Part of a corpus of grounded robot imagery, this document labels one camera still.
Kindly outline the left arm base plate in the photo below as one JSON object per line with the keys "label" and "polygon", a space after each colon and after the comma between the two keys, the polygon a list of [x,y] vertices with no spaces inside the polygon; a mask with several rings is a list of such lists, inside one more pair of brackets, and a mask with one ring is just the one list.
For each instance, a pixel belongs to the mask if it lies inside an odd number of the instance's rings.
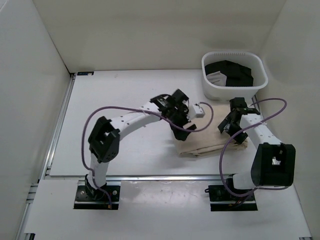
{"label": "left arm base plate", "polygon": [[102,188],[108,192],[111,204],[105,193],[100,190],[90,192],[84,182],[79,182],[75,193],[73,208],[75,210],[118,210],[121,185],[119,183],[116,185],[107,183]]}

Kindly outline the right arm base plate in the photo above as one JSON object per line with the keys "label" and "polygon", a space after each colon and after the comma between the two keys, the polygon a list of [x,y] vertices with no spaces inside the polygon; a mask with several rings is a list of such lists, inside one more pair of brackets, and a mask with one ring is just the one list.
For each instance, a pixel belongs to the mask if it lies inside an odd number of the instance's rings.
{"label": "right arm base plate", "polygon": [[209,185],[204,192],[208,194],[211,212],[252,212],[257,211],[257,203],[250,196],[237,197],[230,194],[223,185]]}

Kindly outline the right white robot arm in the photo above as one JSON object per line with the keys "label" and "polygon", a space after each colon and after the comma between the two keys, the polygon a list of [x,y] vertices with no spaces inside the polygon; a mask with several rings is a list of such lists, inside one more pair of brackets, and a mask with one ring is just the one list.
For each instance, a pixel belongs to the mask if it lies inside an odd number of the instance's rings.
{"label": "right white robot arm", "polygon": [[231,99],[229,105],[229,114],[218,125],[220,133],[229,135],[222,149],[225,151],[231,142],[242,144],[249,138],[256,153],[249,170],[235,173],[230,184],[225,179],[221,180],[226,197],[236,200],[256,190],[284,190],[290,187],[294,181],[296,149],[292,144],[279,140],[266,124],[284,108],[263,118],[253,105],[247,105],[243,97]]}

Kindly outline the beige trousers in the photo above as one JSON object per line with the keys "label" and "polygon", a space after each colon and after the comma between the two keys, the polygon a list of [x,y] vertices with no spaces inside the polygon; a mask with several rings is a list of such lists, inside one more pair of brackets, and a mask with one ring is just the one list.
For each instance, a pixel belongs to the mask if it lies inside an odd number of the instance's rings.
{"label": "beige trousers", "polygon": [[[211,109],[207,105],[202,106],[205,111],[205,116],[203,118],[195,118],[192,121],[197,128],[205,127],[211,119]],[[220,133],[218,125],[229,114],[230,107],[228,105],[213,105],[212,108],[213,120],[208,128],[200,132],[190,133],[185,141],[176,140],[173,136],[174,145],[179,156],[202,157],[221,152],[230,136],[225,132]],[[232,140],[232,142],[228,144],[227,149],[244,150],[247,147],[247,140],[242,144],[237,144],[235,140]]]}

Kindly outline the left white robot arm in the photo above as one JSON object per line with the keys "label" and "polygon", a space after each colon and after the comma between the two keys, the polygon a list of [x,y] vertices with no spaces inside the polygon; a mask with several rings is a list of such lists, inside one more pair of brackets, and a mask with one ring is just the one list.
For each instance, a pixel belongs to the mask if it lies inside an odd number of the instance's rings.
{"label": "left white robot arm", "polygon": [[195,124],[184,128],[191,121],[188,103],[189,98],[177,89],[171,95],[161,94],[151,98],[137,111],[130,109],[127,114],[112,119],[104,116],[98,118],[88,137],[91,160],[85,176],[86,193],[94,201],[110,197],[106,183],[109,162],[119,153],[120,141],[134,131],[167,119],[175,139],[185,141],[191,131],[197,128]]}

